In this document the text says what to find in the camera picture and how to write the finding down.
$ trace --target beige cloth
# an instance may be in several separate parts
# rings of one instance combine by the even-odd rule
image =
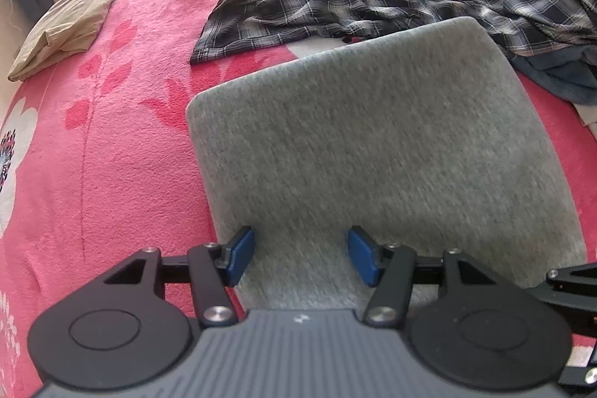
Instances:
[[[25,80],[72,54],[87,51],[95,41],[112,1],[58,1],[25,39],[8,79]]]
[[[590,125],[597,122],[597,105],[577,105],[574,104],[583,125]]]

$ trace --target pink blanket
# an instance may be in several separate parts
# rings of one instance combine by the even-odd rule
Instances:
[[[115,0],[87,53],[17,92],[0,135],[0,385],[8,397],[40,386],[26,335],[41,311],[139,248],[184,254],[216,238],[184,121],[190,98],[327,42],[191,67],[217,1]],[[522,83],[556,146],[594,259],[597,142],[571,106]],[[192,313],[187,290],[168,289],[168,299]]]

